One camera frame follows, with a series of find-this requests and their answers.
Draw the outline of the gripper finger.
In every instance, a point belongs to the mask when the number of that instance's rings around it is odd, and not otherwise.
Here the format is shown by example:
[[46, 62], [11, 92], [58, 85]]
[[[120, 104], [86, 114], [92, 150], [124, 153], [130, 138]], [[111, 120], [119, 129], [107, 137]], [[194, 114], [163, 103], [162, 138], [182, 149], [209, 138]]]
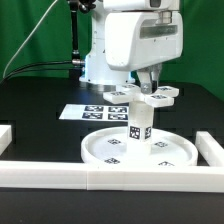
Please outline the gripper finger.
[[160, 78], [161, 71], [162, 71], [161, 64], [156, 64], [152, 66], [151, 75], [152, 75], [153, 85], [155, 88], [157, 88], [159, 85], [159, 78]]
[[137, 75], [140, 81], [141, 92], [143, 94], [152, 93], [152, 78], [148, 69], [141, 69], [137, 71]]

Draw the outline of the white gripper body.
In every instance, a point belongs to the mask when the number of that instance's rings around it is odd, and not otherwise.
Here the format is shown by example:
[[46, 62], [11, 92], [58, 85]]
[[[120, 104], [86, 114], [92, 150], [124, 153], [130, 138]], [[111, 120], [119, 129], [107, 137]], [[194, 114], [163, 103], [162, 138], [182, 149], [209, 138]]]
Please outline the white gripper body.
[[154, 12], [110, 13], [105, 21], [105, 55], [112, 70], [133, 71], [181, 56], [183, 21], [173, 12], [160, 23]]

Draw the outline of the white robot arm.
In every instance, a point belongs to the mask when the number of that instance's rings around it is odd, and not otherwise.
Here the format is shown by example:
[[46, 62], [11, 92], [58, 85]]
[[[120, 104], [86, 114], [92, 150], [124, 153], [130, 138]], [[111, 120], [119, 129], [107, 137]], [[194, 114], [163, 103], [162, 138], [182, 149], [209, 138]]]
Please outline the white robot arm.
[[162, 64], [181, 56], [180, 0], [93, 0], [91, 50], [80, 81], [98, 91], [132, 84], [156, 91]]

